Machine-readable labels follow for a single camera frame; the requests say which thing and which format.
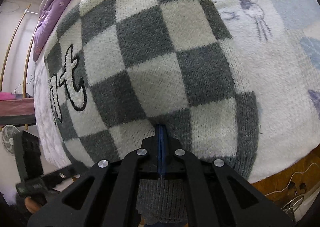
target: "knitted sweater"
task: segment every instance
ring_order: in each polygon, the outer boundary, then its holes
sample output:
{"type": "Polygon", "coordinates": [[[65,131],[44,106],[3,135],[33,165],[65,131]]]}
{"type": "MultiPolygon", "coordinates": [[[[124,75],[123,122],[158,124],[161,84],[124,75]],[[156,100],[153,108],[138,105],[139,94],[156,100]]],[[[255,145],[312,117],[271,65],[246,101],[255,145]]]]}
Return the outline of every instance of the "knitted sweater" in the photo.
{"type": "MultiPolygon", "coordinates": [[[[254,92],[211,0],[81,0],[44,53],[55,124],[73,162],[113,162],[167,126],[184,149],[248,177],[254,92]]],[[[144,180],[147,223],[186,220],[179,181],[144,180]]]]}

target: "silver screw head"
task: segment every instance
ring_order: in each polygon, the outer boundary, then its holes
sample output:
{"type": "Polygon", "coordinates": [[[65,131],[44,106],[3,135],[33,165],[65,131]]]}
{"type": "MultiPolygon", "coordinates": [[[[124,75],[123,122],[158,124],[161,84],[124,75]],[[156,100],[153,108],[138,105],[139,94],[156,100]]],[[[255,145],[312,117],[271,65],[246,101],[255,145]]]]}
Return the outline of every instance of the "silver screw head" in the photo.
{"type": "Polygon", "coordinates": [[[174,153],[177,156],[183,156],[186,152],[183,149],[177,149],[174,153]]]}
{"type": "Polygon", "coordinates": [[[214,165],[217,166],[217,167],[222,167],[222,166],[224,165],[224,162],[223,162],[223,160],[221,160],[221,159],[217,159],[217,160],[215,160],[213,163],[214,163],[214,165]]]}
{"type": "Polygon", "coordinates": [[[109,162],[107,160],[100,160],[98,162],[98,166],[101,167],[101,168],[105,168],[109,165],[109,162]]]}
{"type": "Polygon", "coordinates": [[[142,156],[142,155],[145,155],[147,153],[147,150],[146,149],[138,149],[137,150],[137,154],[142,156]]]}

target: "white cable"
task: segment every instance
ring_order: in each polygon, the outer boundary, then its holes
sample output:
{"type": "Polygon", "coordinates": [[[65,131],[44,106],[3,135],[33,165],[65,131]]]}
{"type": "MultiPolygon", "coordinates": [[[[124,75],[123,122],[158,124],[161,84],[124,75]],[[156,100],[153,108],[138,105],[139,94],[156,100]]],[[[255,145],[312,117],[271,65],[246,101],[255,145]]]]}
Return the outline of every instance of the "white cable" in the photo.
{"type": "Polygon", "coordinates": [[[27,13],[31,13],[31,14],[37,14],[37,15],[39,15],[38,13],[34,13],[34,12],[30,12],[30,11],[27,11],[27,13]]]}
{"type": "Polygon", "coordinates": [[[290,182],[291,182],[291,180],[292,180],[292,178],[293,178],[293,176],[294,176],[295,174],[304,174],[304,173],[306,173],[312,165],[317,165],[317,167],[320,169],[320,166],[319,166],[317,163],[311,163],[310,166],[308,166],[308,168],[306,169],[306,171],[303,171],[303,172],[294,172],[294,173],[291,175],[291,178],[290,178],[290,180],[289,180],[289,183],[287,184],[287,186],[286,186],[284,189],[282,189],[281,191],[278,191],[278,190],[277,190],[277,191],[273,191],[273,192],[271,192],[271,193],[266,194],[265,196],[268,196],[268,195],[271,195],[271,194],[274,194],[274,193],[281,193],[281,192],[283,192],[283,191],[289,186],[289,184],[290,184],[290,182]]]}

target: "purple triangle pattern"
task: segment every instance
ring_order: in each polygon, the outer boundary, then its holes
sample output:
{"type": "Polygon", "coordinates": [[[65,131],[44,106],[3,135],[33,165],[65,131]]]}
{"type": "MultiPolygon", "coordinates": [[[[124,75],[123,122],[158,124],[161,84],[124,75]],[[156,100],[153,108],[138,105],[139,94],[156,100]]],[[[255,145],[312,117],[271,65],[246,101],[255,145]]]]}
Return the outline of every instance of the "purple triangle pattern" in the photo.
{"type": "Polygon", "coordinates": [[[308,90],[308,93],[309,93],[310,98],[313,102],[313,105],[315,106],[315,108],[318,112],[318,116],[319,116],[319,120],[320,120],[320,92],[308,90]]]}

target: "bed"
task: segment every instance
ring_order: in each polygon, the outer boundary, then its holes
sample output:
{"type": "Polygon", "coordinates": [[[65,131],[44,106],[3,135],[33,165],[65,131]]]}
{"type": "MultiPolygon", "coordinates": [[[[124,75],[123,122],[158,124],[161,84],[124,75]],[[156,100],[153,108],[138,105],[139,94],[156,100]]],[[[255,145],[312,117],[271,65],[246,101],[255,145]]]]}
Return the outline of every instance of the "bed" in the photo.
{"type": "MultiPolygon", "coordinates": [[[[53,32],[80,1],[70,1],[53,32]]],[[[233,37],[257,100],[259,134],[243,145],[241,152],[250,153],[250,159],[240,172],[254,183],[290,167],[320,143],[320,6],[316,0],[211,1],[233,37]]],[[[68,143],[56,126],[45,64],[46,51],[55,42],[49,38],[35,68],[41,144],[46,159],[57,167],[74,159],[91,166],[98,159],[92,155],[95,144],[68,143]]],[[[225,159],[232,164],[230,157],[225,159]]]]}

